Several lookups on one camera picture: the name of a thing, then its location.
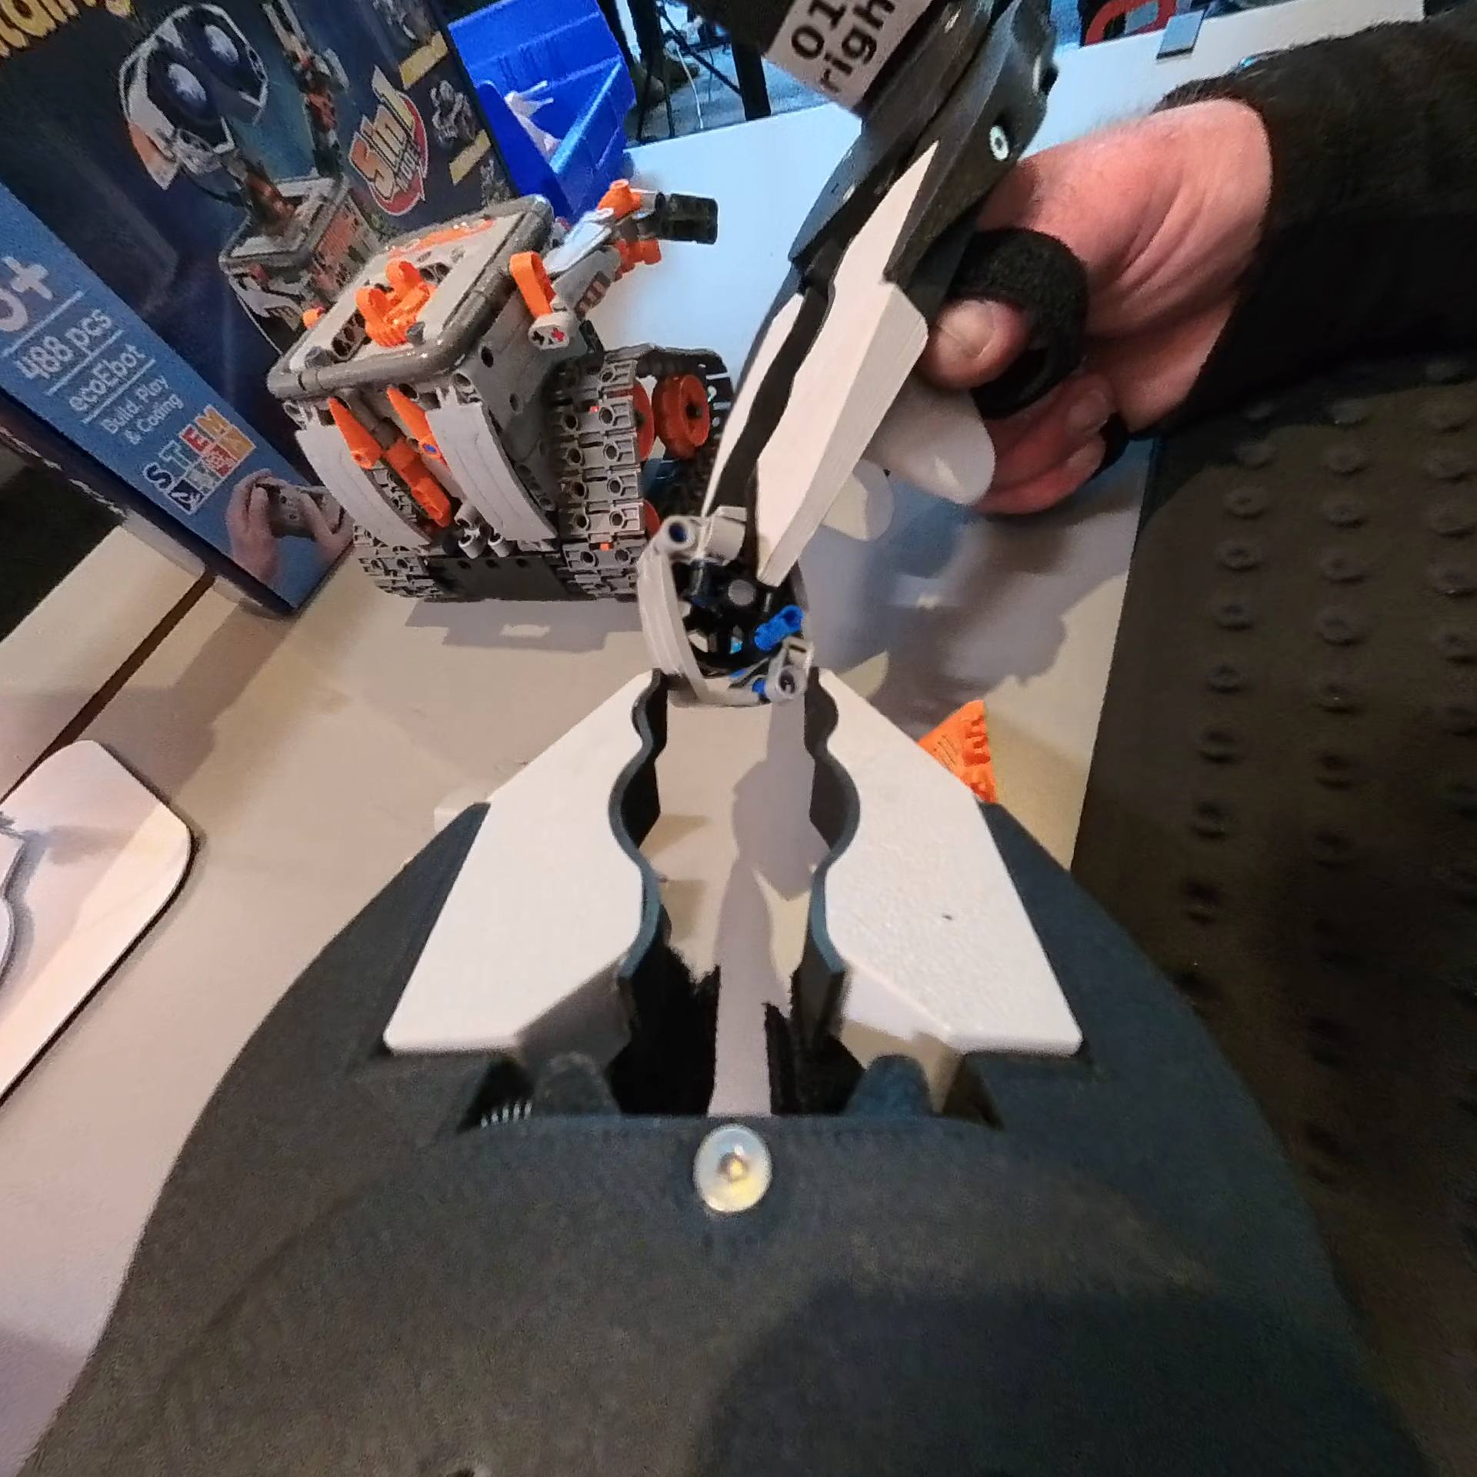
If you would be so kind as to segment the blue plastic storage bin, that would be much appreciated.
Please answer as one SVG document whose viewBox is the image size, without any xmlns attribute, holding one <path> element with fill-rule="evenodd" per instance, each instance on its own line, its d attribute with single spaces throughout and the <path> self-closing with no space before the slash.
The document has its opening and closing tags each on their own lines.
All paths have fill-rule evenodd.
<svg viewBox="0 0 1477 1477">
<path fill-rule="evenodd" d="M 501 2 L 448 21 L 510 185 L 568 223 L 629 169 L 634 84 L 594 2 Z"/>
</svg>

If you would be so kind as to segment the grey orange tracked toy robot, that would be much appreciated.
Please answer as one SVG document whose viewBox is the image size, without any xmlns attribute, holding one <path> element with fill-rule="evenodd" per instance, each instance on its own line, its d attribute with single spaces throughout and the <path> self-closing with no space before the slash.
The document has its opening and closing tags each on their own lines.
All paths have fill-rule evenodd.
<svg viewBox="0 0 1477 1477">
<path fill-rule="evenodd" d="M 714 350 L 610 346 L 589 316 L 664 244 L 712 246 L 717 213 L 627 179 L 571 225 L 517 197 L 395 237 L 306 315 L 267 387 L 376 589 L 636 599 L 659 524 L 701 508 L 733 383 Z"/>
</svg>

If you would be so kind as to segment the grey block module blue pin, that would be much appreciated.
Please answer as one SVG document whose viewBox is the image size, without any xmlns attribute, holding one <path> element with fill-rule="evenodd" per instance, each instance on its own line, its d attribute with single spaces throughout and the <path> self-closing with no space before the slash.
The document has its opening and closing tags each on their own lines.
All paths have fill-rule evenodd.
<svg viewBox="0 0 1477 1477">
<path fill-rule="evenodd" d="M 800 547 L 770 550 L 745 508 L 668 517 L 640 556 L 636 596 L 652 666 L 691 705 L 773 707 L 807 691 Z"/>
</svg>

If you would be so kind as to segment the orange wedge block plate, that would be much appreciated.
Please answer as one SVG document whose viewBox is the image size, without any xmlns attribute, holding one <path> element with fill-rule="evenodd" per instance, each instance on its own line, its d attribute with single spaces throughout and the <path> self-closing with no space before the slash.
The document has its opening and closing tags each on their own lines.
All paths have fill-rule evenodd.
<svg viewBox="0 0 1477 1477">
<path fill-rule="evenodd" d="M 984 803 L 998 800 L 988 714 L 981 698 L 976 696 L 953 710 L 916 742 L 919 749 L 965 784 L 977 800 Z"/>
</svg>

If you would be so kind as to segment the person's right hand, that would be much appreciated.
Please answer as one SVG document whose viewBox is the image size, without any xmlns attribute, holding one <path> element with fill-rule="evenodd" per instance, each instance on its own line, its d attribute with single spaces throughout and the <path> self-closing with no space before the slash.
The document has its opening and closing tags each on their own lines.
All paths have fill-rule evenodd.
<svg viewBox="0 0 1477 1477">
<path fill-rule="evenodd" d="M 1055 237 L 1088 302 L 1079 367 L 986 424 L 995 469 L 979 512 L 1060 505 L 1100 469 L 1113 417 L 1139 432 L 1183 406 L 1238 302 L 1269 186 L 1262 119 L 1213 98 L 1034 153 L 986 199 L 977 228 Z"/>
</svg>

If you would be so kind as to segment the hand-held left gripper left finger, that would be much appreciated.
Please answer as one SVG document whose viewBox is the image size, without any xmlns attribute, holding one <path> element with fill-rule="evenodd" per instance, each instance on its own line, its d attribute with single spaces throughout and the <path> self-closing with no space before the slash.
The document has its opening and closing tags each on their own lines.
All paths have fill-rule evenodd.
<svg viewBox="0 0 1477 1477">
<path fill-rule="evenodd" d="M 620 800 L 663 742 L 659 675 L 629 679 L 490 793 L 381 1043 L 397 1058 L 490 1053 L 520 1067 L 633 1037 L 629 963 L 659 897 Z"/>
</svg>

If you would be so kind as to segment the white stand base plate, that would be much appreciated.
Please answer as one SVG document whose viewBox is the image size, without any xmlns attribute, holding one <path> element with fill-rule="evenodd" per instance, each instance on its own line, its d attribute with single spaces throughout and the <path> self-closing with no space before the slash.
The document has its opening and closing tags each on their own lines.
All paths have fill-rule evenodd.
<svg viewBox="0 0 1477 1477">
<path fill-rule="evenodd" d="M 186 823 L 93 740 L 3 798 L 1 1097 L 169 909 L 193 853 Z"/>
</svg>

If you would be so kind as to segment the blue robot kit box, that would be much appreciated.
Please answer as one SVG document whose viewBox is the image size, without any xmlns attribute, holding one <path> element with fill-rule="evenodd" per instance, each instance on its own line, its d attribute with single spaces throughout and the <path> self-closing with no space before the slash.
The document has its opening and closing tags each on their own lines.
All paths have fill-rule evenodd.
<svg viewBox="0 0 1477 1477">
<path fill-rule="evenodd" d="M 271 394 L 397 235 L 506 197 L 464 3 L 3 2 L 3 401 L 292 614 L 353 541 Z"/>
</svg>

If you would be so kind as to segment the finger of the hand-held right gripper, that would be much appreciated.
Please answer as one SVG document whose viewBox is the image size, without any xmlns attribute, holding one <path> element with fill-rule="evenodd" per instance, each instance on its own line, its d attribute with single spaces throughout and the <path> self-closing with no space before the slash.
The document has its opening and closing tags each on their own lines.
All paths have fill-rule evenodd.
<svg viewBox="0 0 1477 1477">
<path fill-rule="evenodd" d="M 826 313 L 756 457 L 756 578 L 779 585 L 868 448 L 925 345 L 905 290 L 884 278 L 933 158 L 928 148 L 842 253 Z"/>
<path fill-rule="evenodd" d="M 791 385 L 814 339 L 814 292 L 795 288 L 777 299 L 744 366 L 701 512 L 744 506 L 758 454 L 787 406 Z"/>
</svg>

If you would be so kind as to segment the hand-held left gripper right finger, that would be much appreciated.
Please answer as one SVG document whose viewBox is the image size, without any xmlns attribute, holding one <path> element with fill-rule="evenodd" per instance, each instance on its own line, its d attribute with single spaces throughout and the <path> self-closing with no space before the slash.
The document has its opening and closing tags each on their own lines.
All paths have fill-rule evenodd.
<svg viewBox="0 0 1477 1477">
<path fill-rule="evenodd" d="M 1071 1058 L 1081 1029 L 984 805 L 835 673 L 805 689 L 826 851 L 805 934 L 805 1043 L 860 1065 Z"/>
</svg>

